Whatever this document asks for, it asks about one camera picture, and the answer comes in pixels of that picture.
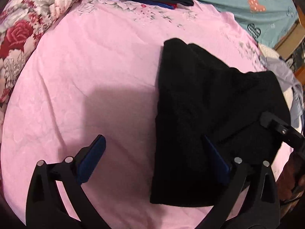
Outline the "person's right hand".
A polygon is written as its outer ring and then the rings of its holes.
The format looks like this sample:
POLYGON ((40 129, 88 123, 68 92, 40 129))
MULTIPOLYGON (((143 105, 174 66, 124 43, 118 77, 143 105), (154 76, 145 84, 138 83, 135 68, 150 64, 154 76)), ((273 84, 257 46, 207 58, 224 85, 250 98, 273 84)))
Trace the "person's right hand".
POLYGON ((295 207, 304 193, 304 159, 300 155, 295 152, 290 154, 276 184, 282 218, 295 207))

